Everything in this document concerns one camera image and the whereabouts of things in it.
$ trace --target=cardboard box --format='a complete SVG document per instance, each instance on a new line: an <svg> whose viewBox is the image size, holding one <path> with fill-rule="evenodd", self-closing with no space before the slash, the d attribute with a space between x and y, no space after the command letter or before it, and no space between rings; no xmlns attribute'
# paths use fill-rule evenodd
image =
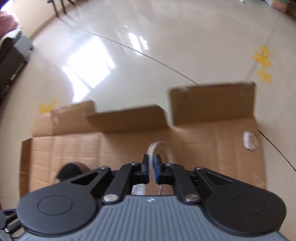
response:
<svg viewBox="0 0 296 241"><path fill-rule="evenodd" d="M68 162L82 162L90 169L141 162L156 141L166 142L174 161L187 170L206 167L265 188L262 145L247 150L242 138L250 131L260 140L254 92L254 83L173 89L173 126L156 105L96 113L94 103L87 101L42 114L34 121L32 138L22 143L20 196L52 184ZM156 153L167 162L163 150ZM156 190L152 185L147 194Z"/></svg>

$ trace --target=yellow star sticker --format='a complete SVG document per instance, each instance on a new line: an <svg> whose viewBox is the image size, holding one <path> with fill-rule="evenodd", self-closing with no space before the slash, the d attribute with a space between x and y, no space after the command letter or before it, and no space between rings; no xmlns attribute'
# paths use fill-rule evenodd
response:
<svg viewBox="0 0 296 241"><path fill-rule="evenodd" d="M272 84L272 81L270 80L271 74L266 73L263 68L261 68L259 71L256 71L256 74L260 76L262 82Z"/></svg>
<svg viewBox="0 0 296 241"><path fill-rule="evenodd" d="M272 55L272 53L269 51L269 49L267 47L260 46L260 50L263 54L265 54L267 56Z"/></svg>
<svg viewBox="0 0 296 241"><path fill-rule="evenodd" d="M46 112L50 112L51 110L54 109L55 105L57 104L57 98L55 98L49 105L45 105L45 104L40 104L39 105L39 114L43 114Z"/></svg>
<svg viewBox="0 0 296 241"><path fill-rule="evenodd" d="M252 56L252 59L258 61L263 68L266 68L267 66L273 66L272 63L269 62L267 55L260 54L257 51L255 51L255 55L256 56Z"/></svg>

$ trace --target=cardboard flap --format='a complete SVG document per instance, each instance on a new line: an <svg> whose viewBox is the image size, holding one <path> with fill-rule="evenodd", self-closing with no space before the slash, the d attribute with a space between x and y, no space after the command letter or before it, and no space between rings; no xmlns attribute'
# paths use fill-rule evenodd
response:
<svg viewBox="0 0 296 241"><path fill-rule="evenodd" d="M95 132L88 123L87 115L95 113L93 101L86 101L49 113L44 113L35 118L32 128L33 137L76 134Z"/></svg>
<svg viewBox="0 0 296 241"><path fill-rule="evenodd" d="M203 85L170 91L175 126L253 116L255 83Z"/></svg>
<svg viewBox="0 0 296 241"><path fill-rule="evenodd" d="M148 130L168 126L164 110L159 106L96 113L88 115L88 120L101 132Z"/></svg>

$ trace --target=white cable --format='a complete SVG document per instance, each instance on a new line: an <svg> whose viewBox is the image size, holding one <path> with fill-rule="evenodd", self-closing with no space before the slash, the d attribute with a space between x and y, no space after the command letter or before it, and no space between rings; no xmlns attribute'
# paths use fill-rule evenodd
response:
<svg viewBox="0 0 296 241"><path fill-rule="evenodd" d="M168 162L169 163L175 163L175 161L173 159L172 150L170 149L170 147L165 142L151 143L151 145L149 146L148 151L147 151L147 155L149 156L149 171L150 171L149 176L151 176L151 175L155 176L155 171L154 171L154 168L153 168L153 159L154 159L154 151L155 151L155 149L157 148L158 145L164 147L164 149L165 149L165 151L167 153L167 156L168 156ZM163 186L159 185L159 192L158 192L159 196L162 194L162 191L163 191Z"/></svg>

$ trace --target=gray ribbed plate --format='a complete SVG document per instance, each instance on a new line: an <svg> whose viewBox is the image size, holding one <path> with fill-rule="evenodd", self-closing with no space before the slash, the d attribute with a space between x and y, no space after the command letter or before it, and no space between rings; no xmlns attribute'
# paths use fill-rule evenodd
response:
<svg viewBox="0 0 296 241"><path fill-rule="evenodd" d="M119 204L104 206L88 226L76 233L55 238L26 233L19 240L274 241L287 239L278 232L252 238L230 235L212 225L200 207L182 204L176 196L126 196Z"/></svg>

